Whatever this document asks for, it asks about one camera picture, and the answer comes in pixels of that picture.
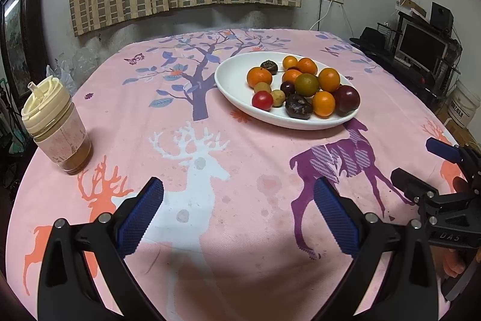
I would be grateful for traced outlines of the person's hand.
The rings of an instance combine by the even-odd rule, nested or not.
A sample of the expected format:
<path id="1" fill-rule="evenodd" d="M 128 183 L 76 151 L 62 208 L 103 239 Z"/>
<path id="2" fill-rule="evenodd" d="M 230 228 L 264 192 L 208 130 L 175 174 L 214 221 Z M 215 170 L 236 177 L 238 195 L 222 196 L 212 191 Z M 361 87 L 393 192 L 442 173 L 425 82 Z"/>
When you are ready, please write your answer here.
<path id="1" fill-rule="evenodd" d="M 469 185 L 461 177 L 455 177 L 452 180 L 452 185 L 456 192 L 468 192 Z M 439 277 L 448 276 L 456 278 L 466 268 L 465 264 L 457 256 L 457 251 L 454 249 L 431 247 L 434 259 L 434 268 Z"/>

